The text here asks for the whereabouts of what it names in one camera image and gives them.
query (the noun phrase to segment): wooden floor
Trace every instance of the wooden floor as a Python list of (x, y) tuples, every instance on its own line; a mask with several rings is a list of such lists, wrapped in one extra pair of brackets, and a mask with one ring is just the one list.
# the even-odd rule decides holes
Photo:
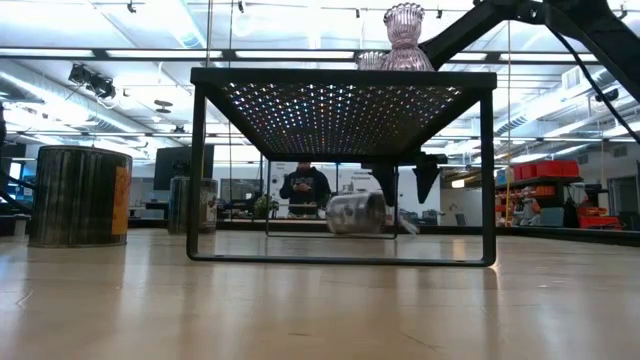
[[(479, 239), (220, 231), (201, 249), (460, 259)], [(639, 339), (637, 248), (501, 238), (493, 268), (415, 269), (196, 263), (163, 230), (111, 248), (0, 240), (0, 359), (637, 360)]]

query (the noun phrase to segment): man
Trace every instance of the man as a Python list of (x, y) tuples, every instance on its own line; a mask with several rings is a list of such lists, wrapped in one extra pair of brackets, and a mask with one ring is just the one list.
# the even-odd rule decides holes
[[(313, 204), (324, 206), (331, 195), (329, 181), (311, 163), (299, 162), (296, 171), (285, 176), (280, 197), (289, 199), (289, 204)], [(289, 215), (316, 215), (317, 207), (289, 207)]]

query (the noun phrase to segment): computer screen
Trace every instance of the computer screen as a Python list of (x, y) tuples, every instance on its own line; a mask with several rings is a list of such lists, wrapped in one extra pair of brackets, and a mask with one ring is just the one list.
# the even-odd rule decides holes
[[(206, 145), (204, 147), (204, 178), (211, 178), (213, 176), (213, 147), (213, 145)], [(169, 190), (171, 179), (178, 175), (188, 176), (190, 166), (190, 146), (158, 149), (156, 153), (153, 189)], [(186, 170), (187, 174), (180, 173), (180, 169)]]

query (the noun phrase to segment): metal cylinder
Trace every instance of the metal cylinder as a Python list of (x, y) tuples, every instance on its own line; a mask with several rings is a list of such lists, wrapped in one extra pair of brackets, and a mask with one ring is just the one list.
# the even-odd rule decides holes
[(327, 226), (334, 234), (380, 233), (385, 220), (381, 193), (338, 195), (327, 203)]
[[(185, 234), (187, 232), (187, 218), (189, 214), (189, 184), (186, 176), (176, 176), (171, 179), (169, 195), (169, 234)], [(210, 233), (216, 230), (217, 220), (218, 182), (212, 179), (200, 181), (200, 232)]]
[(131, 164), (104, 149), (41, 147), (29, 246), (126, 244)]

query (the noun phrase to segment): pink glass vase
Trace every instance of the pink glass vase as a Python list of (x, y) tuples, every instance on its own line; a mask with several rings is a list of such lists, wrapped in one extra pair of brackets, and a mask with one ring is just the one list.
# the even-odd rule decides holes
[(418, 48), (424, 9), (414, 3), (398, 4), (384, 14), (391, 52), (381, 70), (434, 71), (427, 56)]
[(363, 52), (356, 57), (356, 65), (358, 70), (380, 70), (386, 57), (382, 51)]

